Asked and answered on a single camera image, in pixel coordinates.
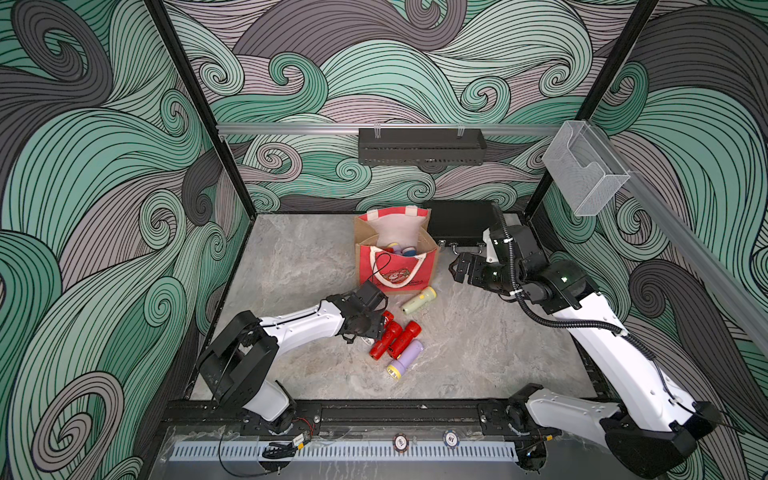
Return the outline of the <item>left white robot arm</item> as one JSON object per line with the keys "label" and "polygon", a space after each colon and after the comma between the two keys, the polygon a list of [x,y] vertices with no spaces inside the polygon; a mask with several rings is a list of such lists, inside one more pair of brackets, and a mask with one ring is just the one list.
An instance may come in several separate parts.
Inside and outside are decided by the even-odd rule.
{"label": "left white robot arm", "polygon": [[275,360],[326,338],[340,336],[349,343],[359,337],[380,339],[388,303],[382,293],[348,292],[280,316],[240,312],[198,357],[198,372],[217,405],[244,409],[268,423],[283,422],[294,402],[268,379]]}

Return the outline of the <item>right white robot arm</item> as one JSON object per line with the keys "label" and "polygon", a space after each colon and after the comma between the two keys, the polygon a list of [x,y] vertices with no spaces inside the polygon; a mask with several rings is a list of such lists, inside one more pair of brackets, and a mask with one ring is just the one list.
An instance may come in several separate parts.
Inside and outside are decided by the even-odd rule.
{"label": "right white robot arm", "polygon": [[616,317],[584,270],[572,261],[490,263],[461,253],[449,265],[455,281],[518,304],[541,326],[563,329],[577,341],[615,389],[615,401],[557,394],[528,384],[509,400],[507,414],[520,438],[520,461],[542,460],[549,432],[570,433],[607,448],[633,474],[654,479],[681,465],[720,419],[669,378],[655,353]]}

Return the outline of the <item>red jute tote bag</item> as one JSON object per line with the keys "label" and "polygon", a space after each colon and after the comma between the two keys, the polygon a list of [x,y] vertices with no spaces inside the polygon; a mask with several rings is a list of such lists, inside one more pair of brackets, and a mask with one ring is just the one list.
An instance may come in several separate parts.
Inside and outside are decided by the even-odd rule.
{"label": "red jute tote bag", "polygon": [[369,210],[354,219],[360,283],[385,293],[428,287],[437,266],[438,246],[428,233],[431,211],[415,205]]}

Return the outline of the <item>pale green flashlight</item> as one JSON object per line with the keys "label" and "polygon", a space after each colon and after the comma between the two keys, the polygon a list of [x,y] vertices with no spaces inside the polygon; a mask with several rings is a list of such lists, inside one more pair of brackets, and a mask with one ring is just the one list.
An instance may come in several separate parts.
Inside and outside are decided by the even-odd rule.
{"label": "pale green flashlight", "polygon": [[436,291],[428,286],[421,292],[410,298],[402,305],[402,311],[406,315],[412,315],[437,298]]}

